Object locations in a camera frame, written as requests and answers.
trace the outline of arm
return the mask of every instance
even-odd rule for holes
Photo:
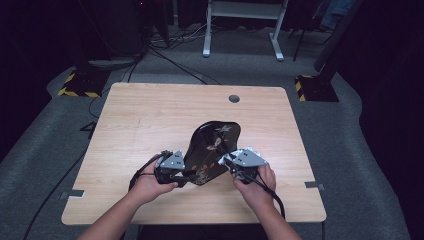
[[[156,162],[153,162],[147,166],[143,173],[153,173],[155,164]],[[177,183],[159,184],[154,175],[140,176],[131,191],[97,219],[78,239],[119,239],[143,204],[172,191],[175,187]]]
[[[269,165],[260,166],[258,172],[266,185],[275,191],[277,186],[275,173]],[[301,239],[294,229],[280,215],[280,212],[274,207],[271,195],[265,192],[262,187],[256,183],[245,185],[239,180],[234,179],[234,185],[242,194],[247,205],[253,210],[258,220],[261,222],[268,238],[270,240],[282,239]]]

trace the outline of hand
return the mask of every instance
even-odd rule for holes
[[[265,181],[265,184],[273,191],[277,186],[274,170],[269,165],[258,167],[258,176],[256,179],[259,182]],[[265,208],[274,208],[274,203],[271,195],[259,186],[252,182],[250,184],[244,184],[240,180],[234,179],[234,186],[240,191],[247,205],[254,211],[258,212]]]
[[[154,175],[156,161],[148,165],[135,183],[134,187],[128,193],[140,205],[155,200],[159,195],[172,191],[178,186],[178,183],[159,184]]]

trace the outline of table top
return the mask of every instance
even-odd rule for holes
[[[232,103],[230,95],[240,101]],[[136,170],[163,150],[188,149],[196,128],[209,121],[241,126],[238,147],[252,147],[277,176],[276,193],[289,222],[322,222],[326,212],[283,88],[115,83],[91,139],[62,215],[68,225],[91,224],[128,191]],[[159,196],[142,206],[133,224],[255,223],[230,173],[203,186]]]

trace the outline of white metal frame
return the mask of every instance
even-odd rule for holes
[[[284,56],[281,52],[277,38],[280,33],[281,23],[283,22],[285,4],[262,4],[262,3],[243,3],[243,2],[222,2],[209,0],[208,16],[205,43],[203,45],[203,56],[209,57],[211,54],[211,24],[212,16],[222,17],[242,17],[277,20],[275,31],[269,33],[275,57],[278,61],[283,61]]]

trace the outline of black stand base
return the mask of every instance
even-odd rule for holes
[[[110,71],[92,70],[83,73],[75,69],[66,79],[58,95],[101,97],[109,75]]]
[[[319,76],[299,75],[294,82],[300,101],[339,102],[331,83],[321,81]]]

